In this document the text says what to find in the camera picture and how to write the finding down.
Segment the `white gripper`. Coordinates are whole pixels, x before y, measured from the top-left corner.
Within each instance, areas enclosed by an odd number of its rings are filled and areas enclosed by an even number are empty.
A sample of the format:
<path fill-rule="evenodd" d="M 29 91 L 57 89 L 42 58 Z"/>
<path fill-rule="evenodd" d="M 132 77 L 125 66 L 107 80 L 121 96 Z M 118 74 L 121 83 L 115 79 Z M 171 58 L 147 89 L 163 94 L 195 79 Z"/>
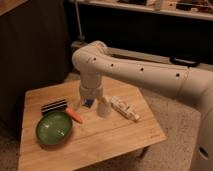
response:
<path fill-rule="evenodd" d="M 83 99 L 96 99 L 103 96 L 103 87 L 99 86 L 97 88 L 88 89 L 83 86 L 79 87 L 80 96 Z M 77 99 L 74 103 L 74 109 L 78 110 L 83 105 L 81 99 Z M 102 97 L 100 100 L 100 113 L 102 115 L 109 115 L 111 112 L 111 103 L 107 96 Z"/>

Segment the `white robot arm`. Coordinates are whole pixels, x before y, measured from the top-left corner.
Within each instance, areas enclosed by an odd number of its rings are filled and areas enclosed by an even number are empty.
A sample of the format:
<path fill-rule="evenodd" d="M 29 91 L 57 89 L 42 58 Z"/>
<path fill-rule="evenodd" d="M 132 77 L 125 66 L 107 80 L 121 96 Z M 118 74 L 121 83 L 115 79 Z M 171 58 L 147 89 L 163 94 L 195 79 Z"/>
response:
<path fill-rule="evenodd" d="M 108 76 L 175 98 L 201 113 L 190 171 L 213 171 L 213 71 L 180 65 L 118 59 L 101 41 L 74 42 L 72 63 L 80 72 L 83 99 L 102 96 Z"/>

